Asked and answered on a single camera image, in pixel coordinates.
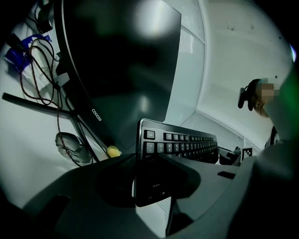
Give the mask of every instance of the black keyboard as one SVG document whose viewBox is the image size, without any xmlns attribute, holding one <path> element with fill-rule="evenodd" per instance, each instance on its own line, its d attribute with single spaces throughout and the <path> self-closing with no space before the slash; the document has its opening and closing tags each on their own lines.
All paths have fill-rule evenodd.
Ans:
<svg viewBox="0 0 299 239">
<path fill-rule="evenodd" d="M 208 163 L 218 161 L 216 136 L 144 119 L 138 123 L 134 184 L 142 207 L 172 197 L 188 177 L 167 155 Z"/>
<path fill-rule="evenodd" d="M 190 160 L 216 163 L 217 139 L 213 134 L 141 120 L 137 139 L 137 157 L 171 154 Z"/>
</svg>

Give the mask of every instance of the computer monitor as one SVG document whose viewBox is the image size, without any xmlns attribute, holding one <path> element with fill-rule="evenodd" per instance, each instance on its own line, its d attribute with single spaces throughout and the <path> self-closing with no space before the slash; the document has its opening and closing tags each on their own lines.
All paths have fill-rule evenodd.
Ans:
<svg viewBox="0 0 299 239">
<path fill-rule="evenodd" d="M 54 16 L 67 97 L 107 146 L 134 152 L 137 122 L 165 119 L 181 14 L 162 0 L 58 0 Z"/>
</svg>

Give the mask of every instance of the monitor screen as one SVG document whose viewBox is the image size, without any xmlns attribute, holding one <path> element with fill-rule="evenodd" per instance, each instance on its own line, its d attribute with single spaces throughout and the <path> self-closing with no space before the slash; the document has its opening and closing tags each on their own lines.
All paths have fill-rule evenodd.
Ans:
<svg viewBox="0 0 299 239">
<path fill-rule="evenodd" d="M 63 0 L 62 18 L 73 68 L 67 70 L 76 72 L 67 95 L 79 101 L 71 92 L 82 87 L 118 143 L 129 148 L 139 120 L 165 119 L 181 14 L 162 0 Z"/>
</svg>

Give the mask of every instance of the yellow ball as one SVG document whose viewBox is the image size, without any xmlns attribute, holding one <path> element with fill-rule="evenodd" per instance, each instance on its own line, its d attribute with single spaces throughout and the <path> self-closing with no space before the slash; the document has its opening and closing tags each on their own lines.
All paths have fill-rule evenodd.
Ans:
<svg viewBox="0 0 299 239">
<path fill-rule="evenodd" d="M 121 155 L 119 149 L 113 145 L 108 147 L 107 153 L 111 158 L 118 157 Z"/>
</svg>

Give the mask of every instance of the person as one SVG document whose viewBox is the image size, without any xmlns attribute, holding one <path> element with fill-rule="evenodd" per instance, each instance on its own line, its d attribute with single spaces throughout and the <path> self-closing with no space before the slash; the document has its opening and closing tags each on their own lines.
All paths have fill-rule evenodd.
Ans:
<svg viewBox="0 0 299 239">
<path fill-rule="evenodd" d="M 267 78 L 254 79 L 244 88 L 244 100 L 248 101 L 250 111 L 255 110 L 262 117 L 269 117 L 264 106 L 274 99 L 277 94 L 275 84 L 268 82 Z M 279 135 L 273 126 L 270 138 L 265 144 L 265 148 L 279 142 Z"/>
</svg>

